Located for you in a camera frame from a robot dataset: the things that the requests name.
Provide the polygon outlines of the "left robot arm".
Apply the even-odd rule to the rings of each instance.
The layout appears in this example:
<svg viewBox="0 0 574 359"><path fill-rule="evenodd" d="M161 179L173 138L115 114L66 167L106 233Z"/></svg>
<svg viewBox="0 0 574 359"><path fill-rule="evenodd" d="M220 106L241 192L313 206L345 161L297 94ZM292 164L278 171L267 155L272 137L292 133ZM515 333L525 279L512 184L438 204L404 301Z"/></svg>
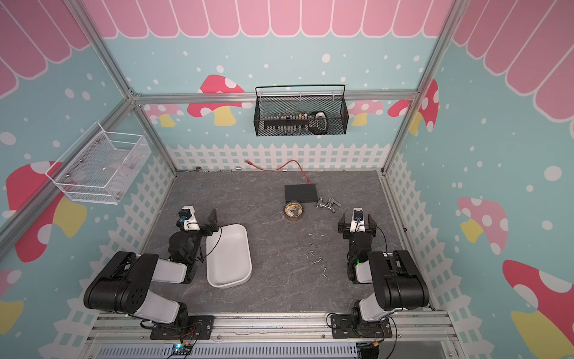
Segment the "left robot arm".
<svg viewBox="0 0 574 359"><path fill-rule="evenodd" d="M201 242L220 230L217 210L213 209L208 223L197 222L192 206L178 212L179 231L168 240L169 258L158 254L136 254L118 251L85 290L86 308L146 320L169 329L193 326L188 308L182 302L166 299L154 293L153 283L190 284L197 271L197 263L206 255Z"/></svg>

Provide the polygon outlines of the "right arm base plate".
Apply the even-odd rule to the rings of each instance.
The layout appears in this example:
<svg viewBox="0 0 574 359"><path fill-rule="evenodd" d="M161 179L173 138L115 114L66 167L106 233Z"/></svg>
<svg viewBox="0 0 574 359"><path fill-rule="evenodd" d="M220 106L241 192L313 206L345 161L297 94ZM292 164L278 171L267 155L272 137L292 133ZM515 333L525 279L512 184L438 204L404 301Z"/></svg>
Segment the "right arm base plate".
<svg viewBox="0 0 574 359"><path fill-rule="evenodd" d="M393 336L388 319L382 322L365 322L354 314L327 314L326 323L335 339L373 338L382 340Z"/></svg>

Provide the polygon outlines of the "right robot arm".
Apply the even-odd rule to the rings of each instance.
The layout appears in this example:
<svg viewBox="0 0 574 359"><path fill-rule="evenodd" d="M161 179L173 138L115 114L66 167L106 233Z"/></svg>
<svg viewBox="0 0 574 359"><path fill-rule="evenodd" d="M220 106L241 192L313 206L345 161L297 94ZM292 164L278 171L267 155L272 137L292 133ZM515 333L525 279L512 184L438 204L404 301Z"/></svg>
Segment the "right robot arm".
<svg viewBox="0 0 574 359"><path fill-rule="evenodd" d="M362 208L353 209L349 222L342 216L338 232L348 240L348 279L373 287L373 292L353 307L351 317L356 324L376 323L399 311L430 304L428 286L409 251L372 249L378 225Z"/></svg>

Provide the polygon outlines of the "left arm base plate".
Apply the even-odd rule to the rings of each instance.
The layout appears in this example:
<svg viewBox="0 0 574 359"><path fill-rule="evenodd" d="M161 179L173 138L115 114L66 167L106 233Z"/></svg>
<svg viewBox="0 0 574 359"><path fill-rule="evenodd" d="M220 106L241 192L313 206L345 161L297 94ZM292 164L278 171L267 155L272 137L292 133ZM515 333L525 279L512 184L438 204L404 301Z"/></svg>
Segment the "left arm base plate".
<svg viewBox="0 0 574 359"><path fill-rule="evenodd" d="M187 316L183 325L154 324L151 340L209 340L215 316Z"/></svg>

